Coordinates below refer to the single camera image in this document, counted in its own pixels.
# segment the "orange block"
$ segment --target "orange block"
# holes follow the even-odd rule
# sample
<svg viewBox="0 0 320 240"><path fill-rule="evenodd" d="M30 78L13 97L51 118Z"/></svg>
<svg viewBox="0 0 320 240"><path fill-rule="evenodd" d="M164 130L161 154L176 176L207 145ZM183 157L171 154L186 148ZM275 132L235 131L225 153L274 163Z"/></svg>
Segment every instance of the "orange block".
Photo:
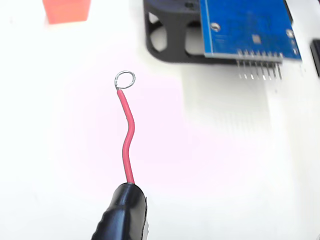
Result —
<svg viewBox="0 0 320 240"><path fill-rule="evenodd" d="M86 21L91 0L42 0L50 24Z"/></svg>

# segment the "black rubber insulator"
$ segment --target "black rubber insulator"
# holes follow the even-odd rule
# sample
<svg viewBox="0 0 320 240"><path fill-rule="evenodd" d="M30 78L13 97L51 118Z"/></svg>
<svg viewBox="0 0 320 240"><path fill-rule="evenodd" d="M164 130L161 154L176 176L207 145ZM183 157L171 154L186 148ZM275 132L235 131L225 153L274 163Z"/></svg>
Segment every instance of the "black rubber insulator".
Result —
<svg viewBox="0 0 320 240"><path fill-rule="evenodd" d="M141 240L147 217L147 201L142 190L124 183L114 192L91 240Z"/></svg>

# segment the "black plastic mount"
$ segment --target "black plastic mount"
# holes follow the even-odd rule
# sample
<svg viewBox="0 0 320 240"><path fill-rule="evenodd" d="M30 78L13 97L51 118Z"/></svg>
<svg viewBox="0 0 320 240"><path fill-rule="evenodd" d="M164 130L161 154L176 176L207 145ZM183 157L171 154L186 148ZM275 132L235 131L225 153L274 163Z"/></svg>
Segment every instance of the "black plastic mount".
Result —
<svg viewBox="0 0 320 240"><path fill-rule="evenodd" d="M292 17L287 6L288 15ZM146 47L155 58L170 63L198 64L237 64L235 59L206 58L202 55L189 54L186 49L188 27L201 27L199 0L143 0ZM152 23L149 13L155 15L158 21ZM164 26L167 35L167 45L162 51L155 49L151 34Z"/></svg>
<svg viewBox="0 0 320 240"><path fill-rule="evenodd" d="M318 76L320 77L320 39L313 39L310 45L314 64Z"/></svg>

